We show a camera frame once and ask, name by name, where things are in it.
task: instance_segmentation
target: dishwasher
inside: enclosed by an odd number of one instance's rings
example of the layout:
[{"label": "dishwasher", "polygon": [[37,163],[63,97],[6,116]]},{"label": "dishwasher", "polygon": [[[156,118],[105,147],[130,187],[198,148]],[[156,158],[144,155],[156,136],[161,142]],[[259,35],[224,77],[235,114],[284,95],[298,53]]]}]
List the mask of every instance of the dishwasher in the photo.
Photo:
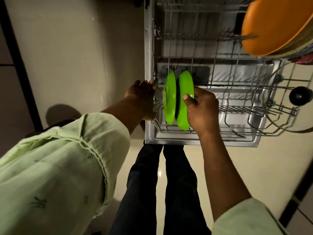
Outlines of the dishwasher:
[{"label": "dishwasher", "polygon": [[146,122],[146,143],[200,145],[192,128],[166,123],[163,90],[171,71],[179,76],[188,70],[195,86],[215,94],[226,146],[257,147],[261,137],[313,131],[295,127],[301,107],[290,102],[293,89],[308,89],[313,71],[302,74],[297,64],[250,56],[242,48],[243,40],[258,37],[241,36],[254,0],[145,1],[145,79],[156,86],[156,117]]}]

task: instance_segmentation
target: dark pants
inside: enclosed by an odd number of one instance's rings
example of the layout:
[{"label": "dark pants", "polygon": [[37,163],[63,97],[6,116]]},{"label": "dark pants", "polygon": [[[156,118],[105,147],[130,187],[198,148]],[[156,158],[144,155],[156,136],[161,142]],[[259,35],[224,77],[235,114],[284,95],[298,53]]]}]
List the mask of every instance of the dark pants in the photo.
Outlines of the dark pants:
[{"label": "dark pants", "polygon": [[[156,234],[156,183],[163,145],[145,144],[127,180],[110,235]],[[164,234],[211,234],[197,192],[197,177],[183,145],[164,145],[166,159],[166,213]]]}]

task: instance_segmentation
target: orange plate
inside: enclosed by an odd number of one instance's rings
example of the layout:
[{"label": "orange plate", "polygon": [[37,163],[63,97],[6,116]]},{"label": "orange plate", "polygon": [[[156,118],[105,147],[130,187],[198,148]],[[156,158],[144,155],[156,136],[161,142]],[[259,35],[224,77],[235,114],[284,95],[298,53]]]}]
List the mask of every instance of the orange plate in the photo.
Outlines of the orange plate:
[{"label": "orange plate", "polygon": [[313,17],[313,0],[256,0],[248,7],[242,35],[259,35],[242,42],[250,55],[278,51],[296,37]]}]

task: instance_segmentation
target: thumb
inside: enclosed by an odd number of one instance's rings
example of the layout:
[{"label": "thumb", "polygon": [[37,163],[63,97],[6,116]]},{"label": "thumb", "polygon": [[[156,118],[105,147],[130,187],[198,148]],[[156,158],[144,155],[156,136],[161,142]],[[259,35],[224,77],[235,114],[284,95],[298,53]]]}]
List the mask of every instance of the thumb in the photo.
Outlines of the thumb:
[{"label": "thumb", "polygon": [[196,101],[188,94],[183,95],[183,100],[186,104],[186,106],[195,105]]}]

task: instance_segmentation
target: green plate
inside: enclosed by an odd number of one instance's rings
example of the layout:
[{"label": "green plate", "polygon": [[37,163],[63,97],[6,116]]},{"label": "green plate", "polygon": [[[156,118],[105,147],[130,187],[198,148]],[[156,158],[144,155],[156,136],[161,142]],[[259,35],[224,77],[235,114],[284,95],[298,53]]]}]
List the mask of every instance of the green plate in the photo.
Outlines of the green plate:
[{"label": "green plate", "polygon": [[166,122],[172,125],[176,108],[176,80],[174,72],[170,72],[165,81],[163,92],[163,112]]},{"label": "green plate", "polygon": [[184,131],[190,127],[187,120],[187,106],[183,100],[183,95],[188,94],[194,98],[194,83],[189,71],[184,71],[179,76],[180,103],[177,116],[177,125]]}]

